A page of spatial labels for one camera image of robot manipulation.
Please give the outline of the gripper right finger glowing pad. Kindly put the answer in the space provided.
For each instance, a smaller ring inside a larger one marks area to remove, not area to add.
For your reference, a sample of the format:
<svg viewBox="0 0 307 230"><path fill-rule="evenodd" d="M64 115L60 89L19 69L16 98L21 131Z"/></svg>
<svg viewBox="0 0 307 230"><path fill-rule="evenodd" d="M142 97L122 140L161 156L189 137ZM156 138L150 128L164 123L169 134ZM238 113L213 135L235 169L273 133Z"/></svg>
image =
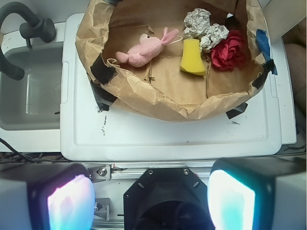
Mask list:
<svg viewBox="0 0 307 230"><path fill-rule="evenodd" d="M306 157L219 158L207 200L218 230L305 230Z"/></svg>

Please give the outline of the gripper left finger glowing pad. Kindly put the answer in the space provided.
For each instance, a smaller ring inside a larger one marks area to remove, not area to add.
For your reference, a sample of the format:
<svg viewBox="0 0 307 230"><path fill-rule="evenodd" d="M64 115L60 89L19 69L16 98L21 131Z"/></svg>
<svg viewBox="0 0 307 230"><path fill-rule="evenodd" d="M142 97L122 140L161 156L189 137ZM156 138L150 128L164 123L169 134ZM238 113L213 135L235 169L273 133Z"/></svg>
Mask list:
<svg viewBox="0 0 307 230"><path fill-rule="evenodd" d="M79 163L3 163L2 230L89 230L95 191Z"/></svg>

